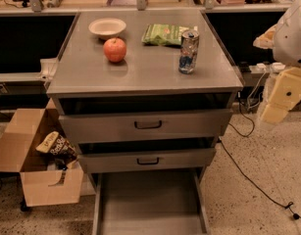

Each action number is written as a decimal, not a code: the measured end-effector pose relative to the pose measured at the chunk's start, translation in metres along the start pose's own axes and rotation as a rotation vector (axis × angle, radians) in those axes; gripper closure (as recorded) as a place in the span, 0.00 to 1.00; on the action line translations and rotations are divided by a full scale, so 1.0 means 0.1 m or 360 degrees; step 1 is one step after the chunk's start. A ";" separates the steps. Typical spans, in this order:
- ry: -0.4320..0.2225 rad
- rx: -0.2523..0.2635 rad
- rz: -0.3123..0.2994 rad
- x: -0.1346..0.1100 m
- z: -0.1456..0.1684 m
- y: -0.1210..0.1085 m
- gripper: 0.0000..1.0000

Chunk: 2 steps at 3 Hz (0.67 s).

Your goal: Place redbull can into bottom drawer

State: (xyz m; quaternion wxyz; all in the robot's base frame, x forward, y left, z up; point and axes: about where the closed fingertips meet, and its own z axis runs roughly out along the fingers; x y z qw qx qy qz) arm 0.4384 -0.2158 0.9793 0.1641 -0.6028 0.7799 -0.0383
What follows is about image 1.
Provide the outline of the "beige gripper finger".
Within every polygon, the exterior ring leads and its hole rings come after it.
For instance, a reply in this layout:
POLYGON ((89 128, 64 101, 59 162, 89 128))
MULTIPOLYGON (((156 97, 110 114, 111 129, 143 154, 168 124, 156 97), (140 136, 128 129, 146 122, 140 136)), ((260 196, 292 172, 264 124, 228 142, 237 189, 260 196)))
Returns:
POLYGON ((260 123, 278 124, 301 101, 301 69, 271 74, 266 81, 260 123))
POLYGON ((273 25, 254 40, 253 46, 260 49, 273 49, 275 46, 274 44, 275 33, 276 33, 276 25, 273 25))

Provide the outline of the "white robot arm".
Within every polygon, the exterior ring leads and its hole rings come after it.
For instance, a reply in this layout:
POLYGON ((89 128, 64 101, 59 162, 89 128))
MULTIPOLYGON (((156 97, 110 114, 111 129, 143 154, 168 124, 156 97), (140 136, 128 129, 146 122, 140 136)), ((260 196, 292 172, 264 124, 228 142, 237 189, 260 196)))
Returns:
POLYGON ((282 122, 301 101, 301 0, 294 0, 278 22, 257 37, 253 45, 272 49, 274 60, 285 65, 270 75, 259 107, 258 121, 273 126, 282 122))

